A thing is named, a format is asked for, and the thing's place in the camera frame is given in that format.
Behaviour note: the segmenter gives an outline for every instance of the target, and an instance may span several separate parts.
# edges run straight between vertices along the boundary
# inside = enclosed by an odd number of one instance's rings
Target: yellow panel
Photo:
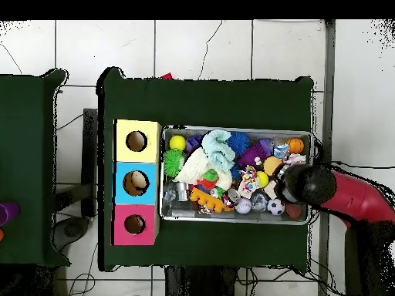
[[[127,147],[131,132],[142,132],[147,137],[147,147],[134,152]],[[156,163],[159,159],[160,125],[156,122],[118,119],[116,122],[116,161]]]

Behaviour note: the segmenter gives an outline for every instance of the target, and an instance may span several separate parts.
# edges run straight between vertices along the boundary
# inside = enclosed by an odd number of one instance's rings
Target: soccer ball
[[[268,202],[268,212],[274,214],[275,216],[279,216],[285,211],[285,205],[279,199],[270,200]]]

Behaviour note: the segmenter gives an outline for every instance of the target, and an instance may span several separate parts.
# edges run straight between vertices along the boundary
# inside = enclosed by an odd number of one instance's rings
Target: pink panel
[[[144,230],[137,235],[125,229],[125,220],[132,214],[145,221]],[[154,245],[155,206],[144,204],[116,204],[114,221],[114,245]]]

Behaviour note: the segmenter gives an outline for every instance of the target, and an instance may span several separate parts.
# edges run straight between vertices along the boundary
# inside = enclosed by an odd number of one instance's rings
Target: green felt surface
[[[154,246],[110,245],[113,119],[192,126],[310,131],[313,82],[177,81],[123,79],[107,69],[98,81],[104,94],[103,266],[292,264],[305,271],[308,228],[270,224],[226,224],[161,220]]]
[[[64,265],[51,244],[53,96],[66,72],[0,76],[0,202],[20,215],[2,226],[0,263]]]

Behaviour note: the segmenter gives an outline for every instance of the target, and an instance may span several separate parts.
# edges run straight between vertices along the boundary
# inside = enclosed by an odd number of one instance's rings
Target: shape sorter box
[[[114,120],[113,245],[154,245],[159,232],[160,128],[155,122]],[[142,228],[138,233],[127,229],[131,218]]]

